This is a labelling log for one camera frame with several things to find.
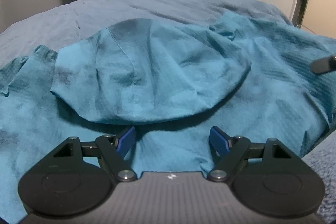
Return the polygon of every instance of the silver screw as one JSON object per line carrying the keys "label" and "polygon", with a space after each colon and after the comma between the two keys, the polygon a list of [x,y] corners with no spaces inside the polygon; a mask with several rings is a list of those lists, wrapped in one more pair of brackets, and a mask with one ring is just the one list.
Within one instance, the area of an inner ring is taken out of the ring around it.
{"label": "silver screw", "polygon": [[212,170],[210,176],[214,179],[224,179],[227,176],[227,173],[223,170]]}
{"label": "silver screw", "polygon": [[118,177],[124,180],[129,180],[135,177],[135,173],[132,170],[122,170],[118,173]]}

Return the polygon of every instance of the triangular cutout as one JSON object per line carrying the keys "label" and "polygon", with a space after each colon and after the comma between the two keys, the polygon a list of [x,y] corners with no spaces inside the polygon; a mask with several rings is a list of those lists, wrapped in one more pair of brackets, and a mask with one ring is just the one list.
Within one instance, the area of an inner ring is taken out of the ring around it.
{"label": "triangular cutout", "polygon": [[278,158],[278,159],[291,159],[292,158],[284,149],[282,149],[277,144],[273,145],[272,155],[273,155],[273,158]]}
{"label": "triangular cutout", "polygon": [[54,158],[73,156],[74,155],[73,146],[74,145],[72,143],[67,143],[60,151],[58,151],[54,155]]}

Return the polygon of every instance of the bed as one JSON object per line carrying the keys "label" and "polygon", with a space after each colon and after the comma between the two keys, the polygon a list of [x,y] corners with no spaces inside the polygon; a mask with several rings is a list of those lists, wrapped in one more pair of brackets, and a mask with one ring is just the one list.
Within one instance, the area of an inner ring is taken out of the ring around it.
{"label": "bed", "polygon": [[136,125],[126,159],[138,174],[208,172],[214,125],[254,142],[276,137],[328,180],[319,214],[335,218],[335,166],[319,169],[316,156],[327,140],[311,149],[332,128],[336,77],[313,75],[309,63],[336,43],[296,29],[276,7],[78,0],[13,24],[0,48],[0,216],[9,224],[25,216],[16,187],[38,160],[69,136],[92,141],[127,124]]}

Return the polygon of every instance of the ribbed gray surface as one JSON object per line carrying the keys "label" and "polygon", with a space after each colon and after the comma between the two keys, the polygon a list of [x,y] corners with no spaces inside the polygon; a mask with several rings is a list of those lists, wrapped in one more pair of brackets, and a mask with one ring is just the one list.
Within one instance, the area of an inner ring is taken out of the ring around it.
{"label": "ribbed gray surface", "polygon": [[201,172],[143,173],[120,183],[113,195],[86,215],[68,220],[28,216],[21,224],[322,224],[315,215],[274,219],[241,205],[224,183],[210,182]]}

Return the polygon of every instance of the teal fabric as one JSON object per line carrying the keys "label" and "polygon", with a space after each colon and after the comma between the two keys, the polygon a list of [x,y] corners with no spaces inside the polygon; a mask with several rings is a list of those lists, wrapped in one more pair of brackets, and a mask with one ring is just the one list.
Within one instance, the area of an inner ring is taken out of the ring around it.
{"label": "teal fabric", "polygon": [[136,125],[126,160],[138,175],[208,172],[212,126],[276,137],[303,156],[336,100],[335,73],[315,76],[309,64],[335,52],[335,40],[233,12],[208,27],[121,22],[58,54],[40,46],[0,71],[0,216],[25,215],[19,178],[65,138],[93,141],[125,124]]}

